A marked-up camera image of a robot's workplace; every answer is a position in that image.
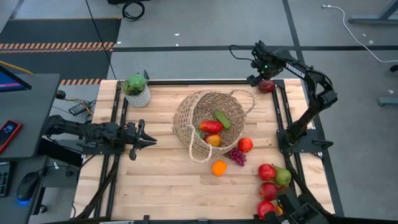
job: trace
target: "wooden tabletop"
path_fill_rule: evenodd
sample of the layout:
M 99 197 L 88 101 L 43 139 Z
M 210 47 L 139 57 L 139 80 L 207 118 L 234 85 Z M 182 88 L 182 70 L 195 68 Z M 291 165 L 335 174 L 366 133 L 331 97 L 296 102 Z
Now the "wooden tabletop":
M 293 120 L 307 109 L 302 84 L 298 79 L 285 80 L 287 96 Z M 121 156 L 118 181 L 112 212 L 112 220 L 142 220 L 150 215 L 151 220 L 174 219 L 248 219 L 256 214 L 261 201 L 257 176 L 258 167 L 273 163 L 284 167 L 279 152 L 276 129 L 277 121 L 271 94 L 261 94 L 249 85 L 151 85 L 152 101 L 145 108 L 127 110 L 126 122 L 144 119 L 145 131 L 157 139 L 157 145 L 137 152 L 137 159 L 131 161 L 126 147 Z M 116 81 L 101 82 L 93 122 L 101 123 L 111 119 Z M 190 160 L 188 149 L 172 131 L 172 117 L 181 101 L 189 94 L 200 90 L 248 90 L 256 97 L 256 106 L 246 118 L 243 136 L 253 140 L 254 149 L 247 153 L 244 167 L 220 156 L 205 164 Z M 278 90 L 280 106 L 282 97 Z M 243 108 L 251 105 L 245 93 L 234 96 Z M 120 119 L 122 103 L 119 103 Z M 282 110 L 284 126 L 287 126 Z M 215 160 L 228 164 L 223 176 L 211 173 Z M 301 153 L 301 160 L 308 188 L 326 210 L 333 213 L 331 196 L 326 182 L 322 161 L 312 155 Z M 98 189 L 103 156 L 96 156 L 81 170 L 75 195 L 77 214 L 91 200 Z M 104 215 L 108 193 L 104 194 L 101 214 Z

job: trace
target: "basket handle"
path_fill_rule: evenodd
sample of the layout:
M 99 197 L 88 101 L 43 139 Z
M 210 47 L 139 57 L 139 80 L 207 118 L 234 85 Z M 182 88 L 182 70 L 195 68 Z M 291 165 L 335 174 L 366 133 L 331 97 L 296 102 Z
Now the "basket handle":
M 210 150 L 209 150 L 209 155 L 207 156 L 206 159 L 200 161 L 200 160 L 197 160 L 197 159 L 195 159 L 193 157 L 193 155 L 192 155 L 192 146 L 193 146 L 193 140 L 195 138 L 195 127 L 192 124 L 189 124 L 188 127 L 192 128 L 191 143 L 189 144 L 189 157 L 191 158 L 191 160 L 193 160 L 195 162 L 198 162 L 198 163 L 204 163 L 204 162 L 209 161 L 209 159 L 211 158 L 211 154 L 213 153 L 213 147 L 211 146 L 211 144 L 208 144 L 209 147 L 210 147 Z
M 248 115 L 248 113 L 250 113 L 250 111 L 253 110 L 254 106 L 256 105 L 256 99 L 255 99 L 255 97 L 253 96 L 253 94 L 251 94 L 251 93 L 248 92 L 247 90 L 232 90 L 231 93 L 229 93 L 229 95 L 232 96 L 232 94 L 234 94 L 234 92 L 237 92 L 237 91 L 242 91 L 242 92 L 247 93 L 247 94 L 251 97 L 251 99 L 252 99 L 252 105 L 251 105 L 251 107 L 250 107 L 246 112 L 244 112 L 244 115 Z

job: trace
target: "computer mouse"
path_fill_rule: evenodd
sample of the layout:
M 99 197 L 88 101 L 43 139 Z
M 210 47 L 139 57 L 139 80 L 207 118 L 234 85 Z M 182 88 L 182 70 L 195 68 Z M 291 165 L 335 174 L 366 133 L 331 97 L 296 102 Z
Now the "computer mouse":
M 26 202 L 33 196 L 35 188 L 39 183 L 39 173 L 30 172 L 22 178 L 17 190 L 17 198 L 20 202 Z

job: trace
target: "keyboard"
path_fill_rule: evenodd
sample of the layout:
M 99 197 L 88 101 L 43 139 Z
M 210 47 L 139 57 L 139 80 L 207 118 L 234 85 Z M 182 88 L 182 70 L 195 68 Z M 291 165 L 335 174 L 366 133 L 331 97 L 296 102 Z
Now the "keyboard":
M 0 197 L 7 197 L 14 166 L 11 161 L 0 162 Z

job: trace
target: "computer monitor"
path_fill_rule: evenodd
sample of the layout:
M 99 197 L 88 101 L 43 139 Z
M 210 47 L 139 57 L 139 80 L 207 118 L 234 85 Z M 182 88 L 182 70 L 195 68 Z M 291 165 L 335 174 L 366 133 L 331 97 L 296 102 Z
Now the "computer monitor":
M 28 83 L 0 66 L 0 92 L 30 89 L 32 89 L 32 87 Z

